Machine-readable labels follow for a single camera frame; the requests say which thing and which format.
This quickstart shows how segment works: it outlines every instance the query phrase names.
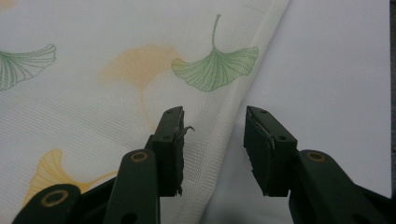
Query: white cloth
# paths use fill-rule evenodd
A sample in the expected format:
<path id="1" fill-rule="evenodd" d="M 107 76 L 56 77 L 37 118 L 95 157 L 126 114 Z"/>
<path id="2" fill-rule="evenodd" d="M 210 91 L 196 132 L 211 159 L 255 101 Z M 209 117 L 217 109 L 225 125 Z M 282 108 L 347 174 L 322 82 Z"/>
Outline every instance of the white cloth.
<path id="1" fill-rule="evenodd" d="M 178 105 L 195 132 L 162 221 L 197 223 L 288 2 L 0 0 L 0 223 L 48 183 L 110 178 Z"/>
<path id="2" fill-rule="evenodd" d="M 246 105 L 271 112 L 299 149 L 332 156 L 390 197 L 389 1 L 290 1 L 241 104 L 202 224 L 291 224 L 288 198 L 263 197 L 241 147 Z"/>

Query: screw hole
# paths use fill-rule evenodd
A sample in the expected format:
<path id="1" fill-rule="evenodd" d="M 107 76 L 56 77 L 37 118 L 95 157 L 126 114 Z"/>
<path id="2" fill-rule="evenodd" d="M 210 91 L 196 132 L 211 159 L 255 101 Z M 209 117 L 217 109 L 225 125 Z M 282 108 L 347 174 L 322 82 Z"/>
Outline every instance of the screw hole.
<path id="1" fill-rule="evenodd" d="M 134 162 L 141 162 L 145 161 L 149 155 L 146 152 L 136 152 L 134 155 L 131 156 L 131 160 Z"/>
<path id="2" fill-rule="evenodd" d="M 325 162 L 326 161 L 326 158 L 321 153 L 318 153 L 315 151 L 309 152 L 307 154 L 307 156 L 311 161 L 317 161 L 317 162 Z"/>
<path id="3" fill-rule="evenodd" d="M 69 192 L 67 192 L 67 190 L 56 189 L 55 191 L 46 194 L 46 196 L 41 199 L 41 205 L 44 207 L 53 207 L 66 200 L 68 196 Z"/>
<path id="4" fill-rule="evenodd" d="M 137 221 L 137 215 L 134 213 L 128 213 L 122 216 L 121 224 L 134 224 Z"/>
<path id="5" fill-rule="evenodd" d="M 359 223 L 359 224 L 371 224 L 371 221 L 367 217 L 364 217 L 359 214 L 353 214 L 352 218 L 356 223 Z"/>

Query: white surface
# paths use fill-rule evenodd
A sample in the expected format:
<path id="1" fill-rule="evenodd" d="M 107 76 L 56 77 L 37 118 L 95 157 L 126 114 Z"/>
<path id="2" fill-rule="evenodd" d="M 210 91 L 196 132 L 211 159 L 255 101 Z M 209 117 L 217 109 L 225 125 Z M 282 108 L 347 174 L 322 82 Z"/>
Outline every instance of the white surface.
<path id="1" fill-rule="evenodd" d="M 163 111 L 178 105 L 195 132 L 185 139 L 183 197 L 162 199 L 162 223 L 197 223 L 259 63 L 251 76 L 211 92 L 186 84 L 171 64 L 176 58 L 197 62 L 211 52 L 219 14 L 219 50 L 257 47 L 260 61 L 289 0 L 17 2 L 0 13 L 1 50 L 28 52 L 51 43 L 56 61 L 0 94 L 0 223 L 10 223 L 35 189 L 80 186 L 116 171 L 122 155 L 146 144 Z M 242 73 L 249 70 L 244 64 L 230 68 Z M 206 68 L 225 71 L 226 65 Z M 118 76 L 121 71 L 127 78 Z M 104 73 L 111 81 L 103 82 Z"/>
<path id="2" fill-rule="evenodd" d="M 242 103 L 201 223 L 292 223 L 287 198 L 263 197 L 243 148 L 247 105 L 270 111 L 299 149 L 332 156 L 390 196 L 389 1 L 290 1 Z"/>

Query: green ginkgo leaf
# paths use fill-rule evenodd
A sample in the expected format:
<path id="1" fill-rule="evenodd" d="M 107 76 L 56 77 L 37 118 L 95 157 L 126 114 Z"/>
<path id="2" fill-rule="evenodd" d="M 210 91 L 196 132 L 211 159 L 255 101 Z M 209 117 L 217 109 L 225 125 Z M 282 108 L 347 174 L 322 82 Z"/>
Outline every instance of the green ginkgo leaf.
<path id="1" fill-rule="evenodd" d="M 47 45 L 27 53 L 0 51 L 0 91 L 6 91 L 18 82 L 36 77 L 55 61 L 55 46 Z"/>
<path id="2" fill-rule="evenodd" d="M 239 49 L 231 53 L 219 51 L 215 46 L 215 31 L 219 17 L 220 15 L 216 17 L 213 28 L 213 49 L 209 55 L 194 63 L 186 63 L 180 59 L 172 61 L 174 73 L 200 91 L 213 91 L 238 77 L 249 75 L 259 57 L 257 47 Z"/>

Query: ginkgo leaf print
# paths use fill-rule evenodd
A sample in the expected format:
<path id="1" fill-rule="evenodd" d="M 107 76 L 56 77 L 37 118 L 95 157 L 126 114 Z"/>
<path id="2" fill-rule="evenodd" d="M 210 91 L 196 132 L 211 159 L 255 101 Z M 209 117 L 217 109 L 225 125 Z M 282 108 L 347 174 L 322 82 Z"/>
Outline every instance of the ginkgo leaf print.
<path id="1" fill-rule="evenodd" d="M 15 5 L 17 5 L 15 0 L 0 0 L 0 12 L 15 7 Z"/>
<path id="2" fill-rule="evenodd" d="M 39 191 L 52 185 L 72 184 L 79 187 L 81 193 L 84 193 L 90 189 L 93 184 L 117 173 L 112 172 L 107 175 L 102 175 L 93 181 L 81 183 L 74 180 L 64 171 L 62 167 L 62 157 L 63 153 L 60 149 L 53 149 L 41 158 L 36 167 L 35 175 L 30 180 L 30 188 L 24 198 L 23 206 L 25 206 Z"/>
<path id="3" fill-rule="evenodd" d="M 36 77 L 55 61 L 55 46 L 47 45 L 27 53 L 0 51 L 0 91 L 6 91 L 18 82 Z"/>
<path id="4" fill-rule="evenodd" d="M 200 91 L 213 91 L 240 76 L 249 75 L 259 56 L 257 47 L 239 49 L 231 53 L 218 50 L 215 46 L 215 32 L 219 17 L 220 15 L 216 17 L 213 28 L 212 50 L 209 55 L 194 63 L 186 63 L 180 59 L 172 62 L 174 73 Z"/>
<path id="5" fill-rule="evenodd" d="M 171 62 L 177 55 L 174 47 L 156 44 L 128 49 L 112 60 L 101 74 L 103 81 L 126 81 L 137 88 L 140 107 L 152 131 L 155 127 L 146 106 L 145 90 L 152 79 L 171 69 Z"/>

